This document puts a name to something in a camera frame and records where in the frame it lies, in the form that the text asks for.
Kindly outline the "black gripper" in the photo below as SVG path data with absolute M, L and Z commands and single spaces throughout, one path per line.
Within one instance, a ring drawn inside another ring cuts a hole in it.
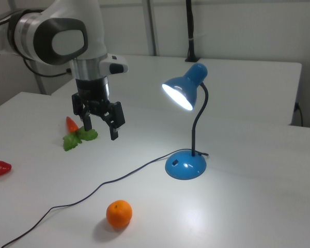
M 118 138 L 118 129 L 125 124 L 120 102 L 110 103 L 107 76 L 95 80 L 76 79 L 77 93 L 71 96 L 73 113 L 83 122 L 84 130 L 92 129 L 90 114 L 101 116 L 110 129 L 111 140 Z

